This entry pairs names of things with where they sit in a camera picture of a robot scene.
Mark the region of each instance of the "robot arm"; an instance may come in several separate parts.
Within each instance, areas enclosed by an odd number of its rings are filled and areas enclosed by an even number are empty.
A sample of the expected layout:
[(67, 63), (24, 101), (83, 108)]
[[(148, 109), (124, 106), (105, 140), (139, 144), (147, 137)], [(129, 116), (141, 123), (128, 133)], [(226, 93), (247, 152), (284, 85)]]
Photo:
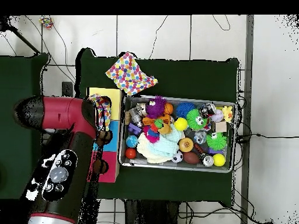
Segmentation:
[(97, 136), (95, 111), (91, 101), (68, 97), (35, 96), (16, 104), (15, 120), (24, 127), (69, 130), (40, 159), (25, 189), (33, 201), (28, 224), (77, 224)]

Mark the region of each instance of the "green table surface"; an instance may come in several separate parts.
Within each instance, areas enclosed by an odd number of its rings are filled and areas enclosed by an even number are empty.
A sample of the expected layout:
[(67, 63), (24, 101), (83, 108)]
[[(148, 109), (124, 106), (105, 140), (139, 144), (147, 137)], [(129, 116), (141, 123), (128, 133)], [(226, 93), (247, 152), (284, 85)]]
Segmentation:
[(47, 54), (30, 58), (0, 56), (0, 198), (17, 199), (40, 157), (40, 132), (15, 123), (13, 106), (20, 99), (40, 95), (40, 77)]
[[(105, 72), (118, 58), (96, 57), (89, 48), (76, 59), (77, 96), (87, 87), (117, 88)], [(237, 59), (170, 61), (137, 59), (141, 70), (158, 84), (141, 95), (236, 102)], [(98, 198), (170, 201), (221, 201), (231, 205), (232, 172), (209, 173), (120, 166), (115, 183), (101, 183)]]

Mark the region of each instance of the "yellow block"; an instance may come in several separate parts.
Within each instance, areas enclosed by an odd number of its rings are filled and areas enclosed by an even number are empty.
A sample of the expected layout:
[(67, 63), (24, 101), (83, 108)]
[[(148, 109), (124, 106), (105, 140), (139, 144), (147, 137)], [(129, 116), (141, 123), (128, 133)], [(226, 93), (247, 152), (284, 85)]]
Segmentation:
[(90, 87), (89, 95), (94, 95), (95, 93), (111, 99), (111, 120), (120, 120), (121, 90)]

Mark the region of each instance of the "pink block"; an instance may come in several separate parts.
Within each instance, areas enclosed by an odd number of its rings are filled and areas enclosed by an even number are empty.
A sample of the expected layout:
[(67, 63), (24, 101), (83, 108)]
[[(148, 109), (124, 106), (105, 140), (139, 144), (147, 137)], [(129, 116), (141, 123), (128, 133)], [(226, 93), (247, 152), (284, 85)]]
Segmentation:
[[(95, 158), (95, 151), (92, 151), (92, 157)], [(117, 152), (112, 151), (103, 151), (102, 159), (105, 160), (108, 163), (109, 169), (105, 174), (100, 174), (99, 182), (103, 183), (114, 183), (116, 180), (116, 177), (119, 173), (119, 164), (117, 162)], [(91, 163), (91, 166), (89, 167), (89, 171), (92, 170), (92, 165), (94, 163), (94, 160)]]

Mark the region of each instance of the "metal tray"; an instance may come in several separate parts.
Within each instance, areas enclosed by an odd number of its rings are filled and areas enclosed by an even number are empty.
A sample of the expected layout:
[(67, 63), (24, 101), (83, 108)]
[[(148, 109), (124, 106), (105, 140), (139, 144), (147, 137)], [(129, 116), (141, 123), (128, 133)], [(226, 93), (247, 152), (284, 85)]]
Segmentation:
[[(125, 96), (123, 99), (123, 107), (122, 112), (124, 115), (125, 111), (129, 111), (129, 109), (136, 106), (136, 103), (139, 102), (148, 102), (150, 99), (155, 98), (155, 96), (146, 96), (142, 95), (141, 97), (131, 97)], [(137, 167), (152, 167), (152, 168), (159, 168), (159, 169), (176, 169), (176, 170), (189, 170), (189, 171), (202, 171), (202, 172), (215, 172), (215, 173), (228, 173), (232, 170), (234, 165), (234, 153), (235, 153), (235, 136), (236, 136), (236, 121), (237, 121), (237, 105), (235, 103), (230, 102), (222, 102), (222, 101), (211, 101), (211, 100), (192, 100), (192, 99), (180, 99), (180, 98), (170, 98), (164, 97), (167, 99), (168, 102), (173, 104), (173, 113), (171, 114), (174, 119), (176, 118), (176, 106), (181, 102), (192, 102), (196, 105), (196, 107), (200, 107), (202, 104), (207, 102), (213, 102), (216, 107), (223, 107), (223, 106), (232, 106), (233, 109), (233, 119), (232, 123), (227, 123), (227, 132), (225, 135), (227, 138), (227, 147), (224, 149), (224, 156), (226, 157), (225, 165), (221, 167), (217, 167), (215, 165), (211, 167), (205, 167), (201, 162), (193, 165), (188, 164), (184, 160), (179, 163), (174, 163), (171, 160), (164, 163), (148, 163), (147, 159), (140, 153), (137, 153), (135, 159), (128, 159), (125, 156), (126, 152), (126, 138), (128, 137), (128, 126), (124, 124), (124, 118), (121, 120), (121, 133), (120, 133), (120, 149), (119, 149), (119, 162), (123, 166), (137, 166)], [(189, 137), (193, 140), (194, 131), (190, 128), (184, 131), (185, 136)], [(204, 151), (208, 149), (208, 146), (204, 143), (200, 145)], [(195, 148), (192, 149), (192, 152), (199, 155)]]

